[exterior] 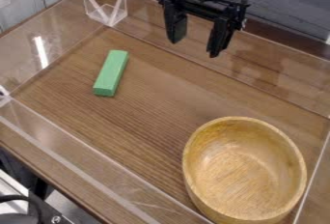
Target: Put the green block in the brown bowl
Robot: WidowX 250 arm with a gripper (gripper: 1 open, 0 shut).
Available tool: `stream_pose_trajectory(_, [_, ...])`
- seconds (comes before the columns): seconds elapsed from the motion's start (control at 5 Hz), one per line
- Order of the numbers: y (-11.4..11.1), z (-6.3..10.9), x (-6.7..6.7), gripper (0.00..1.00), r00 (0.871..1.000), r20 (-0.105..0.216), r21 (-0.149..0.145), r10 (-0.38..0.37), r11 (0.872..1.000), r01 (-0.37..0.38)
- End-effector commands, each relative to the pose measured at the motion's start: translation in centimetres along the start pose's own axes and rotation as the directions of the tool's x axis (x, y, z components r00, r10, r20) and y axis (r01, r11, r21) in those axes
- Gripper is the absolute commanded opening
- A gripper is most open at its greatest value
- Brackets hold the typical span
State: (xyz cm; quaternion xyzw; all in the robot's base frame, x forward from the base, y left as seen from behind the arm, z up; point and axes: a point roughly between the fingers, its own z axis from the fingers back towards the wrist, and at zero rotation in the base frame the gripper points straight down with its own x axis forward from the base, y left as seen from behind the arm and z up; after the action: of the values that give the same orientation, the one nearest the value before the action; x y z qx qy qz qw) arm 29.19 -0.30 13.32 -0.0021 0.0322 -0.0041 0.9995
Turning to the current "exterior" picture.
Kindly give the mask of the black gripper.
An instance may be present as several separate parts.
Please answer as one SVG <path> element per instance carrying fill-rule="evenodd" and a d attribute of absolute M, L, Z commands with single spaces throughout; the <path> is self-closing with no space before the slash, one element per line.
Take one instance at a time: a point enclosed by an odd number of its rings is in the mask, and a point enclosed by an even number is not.
<path fill-rule="evenodd" d="M 214 21 L 206 51 L 215 58 L 229 47 L 235 30 L 245 26 L 247 0 L 161 0 L 166 35 L 178 43 L 187 35 L 187 14 Z"/>

